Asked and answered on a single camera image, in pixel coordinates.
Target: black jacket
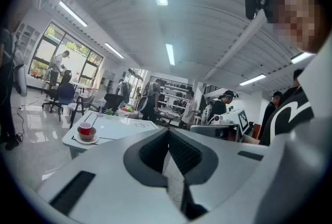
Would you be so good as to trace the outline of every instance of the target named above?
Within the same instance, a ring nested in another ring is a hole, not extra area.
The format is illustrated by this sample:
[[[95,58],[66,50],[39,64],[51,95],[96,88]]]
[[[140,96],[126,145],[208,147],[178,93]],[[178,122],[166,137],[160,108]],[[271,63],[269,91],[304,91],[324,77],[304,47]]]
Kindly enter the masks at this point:
[[[269,105],[265,109],[264,118],[263,118],[263,122],[261,123],[258,140],[260,140],[261,137],[263,136],[263,132],[264,132],[264,128],[266,126],[266,123],[268,122],[270,116],[272,115],[272,113],[274,111],[275,111],[275,105],[272,102],[270,102]]]
[[[226,113],[226,105],[222,101],[218,100],[213,104],[207,122],[209,123],[209,121],[215,114],[225,114],[225,113]]]

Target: window frame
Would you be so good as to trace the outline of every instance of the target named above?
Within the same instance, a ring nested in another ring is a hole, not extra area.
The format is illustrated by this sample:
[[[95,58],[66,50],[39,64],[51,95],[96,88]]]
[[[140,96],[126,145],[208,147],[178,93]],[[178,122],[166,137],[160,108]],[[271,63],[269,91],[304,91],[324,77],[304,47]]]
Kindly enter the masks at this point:
[[[52,39],[50,39],[49,37],[47,37],[47,36],[44,35],[45,32],[46,32],[46,30],[47,30],[47,28],[50,27],[52,24],[53,24],[54,26],[56,26],[56,28],[60,29],[60,30],[63,32],[63,36],[62,36],[62,38],[61,38],[61,40],[60,40],[59,43],[57,43],[56,41],[54,41],[54,40],[52,40]],[[54,46],[56,47],[55,50],[54,50],[54,52],[53,52],[53,54],[52,54],[52,56],[53,56],[53,55],[55,55],[55,54],[57,53],[57,50],[58,50],[59,46],[61,45],[63,39],[66,37],[66,35],[68,35],[70,38],[72,38],[72,39],[76,40],[77,42],[79,42],[82,46],[85,46],[86,48],[89,49],[88,55],[87,55],[87,57],[86,57],[86,59],[85,59],[84,65],[83,65],[82,70],[81,70],[81,73],[80,73],[80,75],[79,75],[78,82],[80,81],[80,79],[81,79],[81,77],[82,77],[82,78],[85,78],[85,79],[88,79],[88,80],[92,80],[91,86],[93,86],[94,81],[95,81],[96,76],[97,76],[98,71],[99,71],[99,67],[100,67],[100,65],[102,64],[102,61],[103,61],[104,57],[103,57],[102,55],[98,54],[96,51],[94,51],[94,50],[92,50],[91,48],[89,48],[88,46],[86,46],[85,44],[82,44],[82,42],[81,42],[80,40],[76,39],[76,37],[73,37],[71,34],[69,34],[68,32],[66,32],[66,31],[63,30],[62,28],[60,28],[60,27],[59,27],[57,24],[55,24],[53,21],[51,21],[51,22],[48,24],[48,26],[47,26],[46,29],[44,30],[43,35],[41,36],[41,38],[40,38],[40,40],[39,40],[39,43],[38,43],[38,45],[37,45],[37,47],[36,47],[36,49],[35,49],[35,51],[34,51],[34,53],[33,53],[32,59],[31,59],[31,61],[30,61],[29,70],[27,71],[27,74],[30,75],[30,69],[31,69],[31,65],[32,65],[32,63],[33,63],[33,60],[36,60],[37,62],[40,62],[40,63],[46,64],[46,65],[48,65],[48,66],[49,66],[49,64],[50,64],[50,62],[48,62],[48,61],[46,61],[46,60],[44,60],[44,59],[38,58],[38,57],[36,56],[37,51],[38,51],[38,49],[39,49],[39,47],[40,47],[40,44],[42,43],[42,40],[45,40],[45,41],[47,41],[48,43],[50,43],[50,44],[52,44],[52,45],[54,45]],[[99,55],[99,56],[101,57],[100,65],[96,65],[96,64],[94,64],[94,63],[88,61],[88,58],[89,58],[91,52],[94,52],[95,54],[97,54],[97,55]],[[96,72],[95,72],[93,78],[83,75],[83,71],[84,71],[84,68],[85,68],[85,66],[86,66],[87,63],[97,68],[97,70],[96,70]]]

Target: white shirt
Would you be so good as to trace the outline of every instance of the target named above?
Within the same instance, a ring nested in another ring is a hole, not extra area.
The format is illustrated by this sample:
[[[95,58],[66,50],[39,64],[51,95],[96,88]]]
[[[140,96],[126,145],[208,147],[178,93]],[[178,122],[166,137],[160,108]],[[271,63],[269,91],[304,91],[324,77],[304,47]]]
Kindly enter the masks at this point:
[[[118,87],[116,89],[119,89],[119,93],[118,95],[120,96],[123,96],[123,93],[122,93],[122,85],[123,85],[123,81],[121,81],[119,84],[118,84]]]
[[[53,69],[55,65],[55,70],[61,72],[61,62],[62,62],[62,53],[58,54],[57,56],[53,56],[50,61],[50,68]]]
[[[182,122],[185,122],[186,124],[193,123],[196,110],[197,110],[197,102],[194,99],[188,101],[185,112],[183,113],[182,116]]]

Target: black shirt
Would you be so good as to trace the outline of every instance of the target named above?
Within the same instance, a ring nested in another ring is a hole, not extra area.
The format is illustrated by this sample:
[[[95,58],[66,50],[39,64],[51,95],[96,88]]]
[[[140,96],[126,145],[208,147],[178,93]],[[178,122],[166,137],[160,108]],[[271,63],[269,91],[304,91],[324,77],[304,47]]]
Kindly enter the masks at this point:
[[[275,111],[275,105],[272,102],[270,102],[268,104],[268,106],[266,107],[266,109],[265,109],[265,113],[264,113],[264,117],[263,117],[263,122],[261,123],[258,140],[260,140],[261,137],[263,136],[265,125],[266,125],[267,121],[269,120],[270,116],[272,115],[272,113],[274,111]]]
[[[279,101],[279,105],[283,104],[290,96],[294,94],[294,92],[297,90],[298,87],[293,87],[288,89],[281,97]]]
[[[269,146],[271,137],[289,133],[299,123],[314,117],[310,103],[302,88],[298,88],[276,111],[266,123],[260,145]]]
[[[222,101],[218,100],[213,104],[207,122],[209,122],[215,114],[225,114],[225,113],[226,113],[226,105]]]

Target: table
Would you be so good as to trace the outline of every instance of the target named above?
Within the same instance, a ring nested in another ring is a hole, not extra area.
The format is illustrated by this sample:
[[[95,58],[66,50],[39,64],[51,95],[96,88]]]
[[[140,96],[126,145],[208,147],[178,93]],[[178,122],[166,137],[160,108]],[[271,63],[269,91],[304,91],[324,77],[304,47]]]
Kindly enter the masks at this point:
[[[76,90],[76,88],[81,88],[81,92],[82,92],[82,89],[83,89],[83,92],[84,92],[84,89],[90,89],[90,87],[88,87],[87,85],[79,83],[79,82],[75,82],[75,81],[72,81],[72,80],[70,81],[70,84],[74,85],[75,90]]]
[[[97,114],[98,113],[95,111],[89,110],[62,138],[62,143],[70,148],[72,159],[77,157],[78,153],[82,153],[95,145],[134,135],[136,133],[159,129],[151,121],[128,119],[118,116],[108,119],[105,115],[103,115],[103,117],[98,117]],[[77,128],[81,122],[89,122],[97,129],[99,140],[96,143],[85,145],[75,140],[74,136],[77,135]]]
[[[174,115],[172,115],[172,114],[168,114],[168,113],[165,113],[165,112],[163,112],[163,111],[156,112],[156,115],[157,115],[158,118],[159,118],[159,122],[160,122],[160,119],[166,119],[166,120],[169,120],[169,122],[168,122],[168,127],[170,127],[170,123],[171,123],[171,121],[174,120]]]

